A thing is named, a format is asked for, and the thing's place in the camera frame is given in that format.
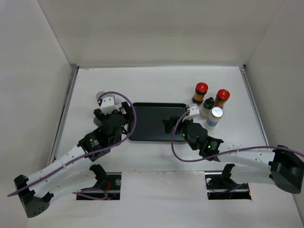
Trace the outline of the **clear-top pepper grinder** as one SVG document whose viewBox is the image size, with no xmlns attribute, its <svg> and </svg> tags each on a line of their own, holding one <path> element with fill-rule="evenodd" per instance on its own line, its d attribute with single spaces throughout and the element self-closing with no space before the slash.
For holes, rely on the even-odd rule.
<svg viewBox="0 0 304 228">
<path fill-rule="evenodd" d="M 93 118 L 93 123 L 97 126 L 100 127 L 102 125 L 102 122 L 95 116 Z"/>
</svg>

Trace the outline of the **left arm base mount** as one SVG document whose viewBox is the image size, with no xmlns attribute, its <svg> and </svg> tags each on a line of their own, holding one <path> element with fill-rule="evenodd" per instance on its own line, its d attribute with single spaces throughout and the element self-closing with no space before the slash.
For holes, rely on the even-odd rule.
<svg viewBox="0 0 304 228">
<path fill-rule="evenodd" d="M 120 200 L 122 173 L 105 172 L 101 165 L 92 165 L 96 182 L 92 187 L 81 189 L 76 200 Z"/>
</svg>

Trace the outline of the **black-cap white bottle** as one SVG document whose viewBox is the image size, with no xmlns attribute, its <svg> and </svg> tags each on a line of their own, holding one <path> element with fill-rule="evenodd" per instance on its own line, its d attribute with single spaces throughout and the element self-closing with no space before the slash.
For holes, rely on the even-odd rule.
<svg viewBox="0 0 304 228">
<path fill-rule="evenodd" d="M 206 99 L 201 106 L 200 115 L 204 118 L 207 118 L 214 105 L 215 101 L 213 97 Z"/>
</svg>

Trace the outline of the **silver-cap white bottle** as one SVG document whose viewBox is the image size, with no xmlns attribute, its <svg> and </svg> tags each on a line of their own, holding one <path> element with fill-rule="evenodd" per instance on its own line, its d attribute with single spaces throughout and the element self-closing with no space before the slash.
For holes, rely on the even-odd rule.
<svg viewBox="0 0 304 228">
<path fill-rule="evenodd" d="M 99 102 L 100 100 L 102 100 L 104 97 L 107 97 L 108 95 L 105 95 L 105 91 L 99 91 L 96 94 L 96 100 Z"/>
</svg>

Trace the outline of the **white-lid dark sauce jar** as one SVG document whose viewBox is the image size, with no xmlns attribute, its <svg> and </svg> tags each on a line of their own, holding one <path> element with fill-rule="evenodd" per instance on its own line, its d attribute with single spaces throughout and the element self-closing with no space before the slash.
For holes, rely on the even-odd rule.
<svg viewBox="0 0 304 228">
<path fill-rule="evenodd" d="M 113 113 L 121 113 L 126 114 L 125 107 L 128 106 L 128 103 L 126 101 L 123 101 L 121 99 L 116 99 L 114 104 L 117 106 L 117 110 L 114 110 Z"/>
</svg>

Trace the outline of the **silver-cap blue-label bottle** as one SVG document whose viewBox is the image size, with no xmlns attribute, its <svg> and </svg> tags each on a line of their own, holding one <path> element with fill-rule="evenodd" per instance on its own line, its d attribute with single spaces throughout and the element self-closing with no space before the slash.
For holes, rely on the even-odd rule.
<svg viewBox="0 0 304 228">
<path fill-rule="evenodd" d="M 223 110 L 220 107 L 213 107 L 205 121 L 207 129 L 214 129 L 223 116 Z"/>
</svg>

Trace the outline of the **red-cap brown sauce jar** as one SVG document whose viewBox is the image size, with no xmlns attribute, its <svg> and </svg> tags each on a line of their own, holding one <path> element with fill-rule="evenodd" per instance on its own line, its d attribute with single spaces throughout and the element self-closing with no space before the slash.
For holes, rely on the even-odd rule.
<svg viewBox="0 0 304 228">
<path fill-rule="evenodd" d="M 206 83 L 204 82 L 197 83 L 195 87 L 195 93 L 192 98 L 193 103 L 201 104 L 204 101 L 204 97 L 208 89 L 209 87 Z"/>
</svg>

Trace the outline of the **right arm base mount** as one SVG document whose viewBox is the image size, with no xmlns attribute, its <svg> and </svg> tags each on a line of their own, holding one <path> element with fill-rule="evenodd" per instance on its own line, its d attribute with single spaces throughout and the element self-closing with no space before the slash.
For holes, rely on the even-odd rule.
<svg viewBox="0 0 304 228">
<path fill-rule="evenodd" d="M 234 166 L 234 164 L 226 164 L 223 171 L 205 172 L 209 200 L 251 200 L 249 185 L 237 184 L 230 178 Z"/>
</svg>

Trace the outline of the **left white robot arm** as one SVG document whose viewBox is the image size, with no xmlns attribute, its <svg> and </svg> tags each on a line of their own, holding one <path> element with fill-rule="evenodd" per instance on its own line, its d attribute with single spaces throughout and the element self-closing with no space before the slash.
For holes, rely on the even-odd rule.
<svg viewBox="0 0 304 228">
<path fill-rule="evenodd" d="M 48 209 L 51 203 L 69 193 L 78 193 L 89 187 L 102 189 L 106 185 L 107 173 L 95 164 L 112 148 L 126 141 L 134 128 L 122 137 L 125 125 L 136 125 L 137 115 L 133 104 L 122 102 L 110 112 L 99 109 L 102 125 L 85 135 L 75 147 L 59 160 L 29 176 L 19 175 L 14 179 L 15 192 L 28 218 L 34 218 Z"/>
</svg>

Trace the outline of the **red-cap orange spice jar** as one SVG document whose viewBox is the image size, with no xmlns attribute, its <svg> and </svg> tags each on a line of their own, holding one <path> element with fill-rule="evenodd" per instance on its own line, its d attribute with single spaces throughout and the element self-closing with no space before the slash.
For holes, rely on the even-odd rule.
<svg viewBox="0 0 304 228">
<path fill-rule="evenodd" d="M 226 101 L 230 98 L 230 92 L 226 89 L 220 89 L 215 99 L 215 107 L 223 108 Z"/>
</svg>

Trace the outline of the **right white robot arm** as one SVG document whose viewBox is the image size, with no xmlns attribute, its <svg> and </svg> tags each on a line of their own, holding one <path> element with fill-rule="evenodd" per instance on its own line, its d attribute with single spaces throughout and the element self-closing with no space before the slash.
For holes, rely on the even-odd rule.
<svg viewBox="0 0 304 228">
<path fill-rule="evenodd" d="M 180 134 L 188 146 L 199 152 L 198 161 L 223 162 L 221 184 L 231 188 L 235 184 L 262 183 L 275 185 L 292 194 L 299 194 L 304 180 L 302 153 L 285 146 L 253 146 L 242 148 L 213 138 L 200 123 L 187 120 L 184 115 L 163 120 L 165 132 L 174 137 Z"/>
</svg>

